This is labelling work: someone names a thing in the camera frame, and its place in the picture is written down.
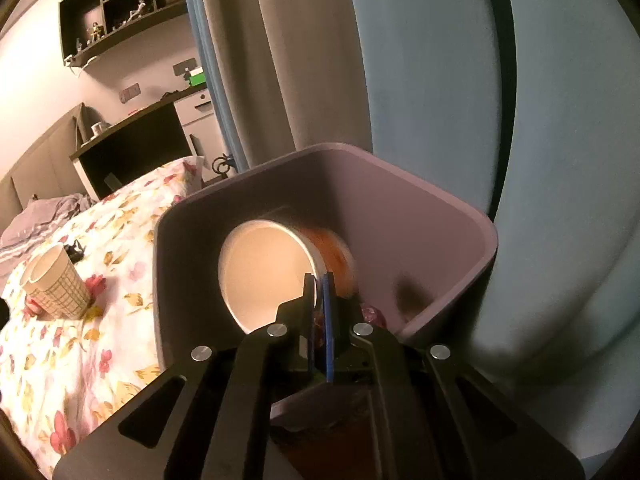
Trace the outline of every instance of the bedspread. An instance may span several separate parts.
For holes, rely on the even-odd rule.
[[[201,157],[166,164],[75,216],[37,250],[78,240],[76,269],[92,304],[81,320],[47,320],[25,306],[11,273],[2,296],[0,408],[42,473],[159,373],[152,254],[160,215],[200,187]]]

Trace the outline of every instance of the cup on desk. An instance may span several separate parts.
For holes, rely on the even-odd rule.
[[[57,318],[80,319],[91,298],[64,245],[60,243],[27,265],[20,285],[42,309]]]
[[[109,123],[105,121],[98,121],[97,123],[95,123],[91,127],[91,131],[94,133],[94,136],[92,137],[92,139],[97,137],[101,133],[103,133],[103,131],[106,130],[108,127],[109,127]]]

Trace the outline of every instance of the headboard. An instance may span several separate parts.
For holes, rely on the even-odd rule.
[[[0,180],[0,234],[36,194],[54,198],[84,193],[84,186],[69,160],[88,139],[86,107],[75,106],[60,117],[22,154]]]

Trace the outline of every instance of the metal rivet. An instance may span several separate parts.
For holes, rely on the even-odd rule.
[[[196,346],[191,350],[191,359],[194,361],[206,361],[211,357],[213,351],[208,346]]]
[[[271,337],[282,337],[287,333],[287,325],[283,325],[282,323],[274,323],[269,325],[267,329],[267,334]]]
[[[444,359],[449,359],[451,356],[451,350],[444,345],[433,345],[431,347],[431,355],[434,359],[444,361]]]
[[[353,325],[353,333],[361,336],[371,335],[373,327],[369,323],[356,323]]]

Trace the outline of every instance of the blue curtain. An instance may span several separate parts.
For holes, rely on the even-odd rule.
[[[207,15],[204,9],[203,0],[187,0],[187,8],[189,10],[189,19],[191,21],[191,30],[196,41],[200,62],[204,69],[205,78],[207,80],[207,88],[211,94],[214,108],[218,116],[220,131],[225,139],[226,145],[231,150],[236,161],[238,171],[246,171],[249,169],[242,144],[238,137],[236,124],[226,98],[225,88],[222,84],[218,60],[213,48],[213,40],[209,32],[209,24],[207,23]]]

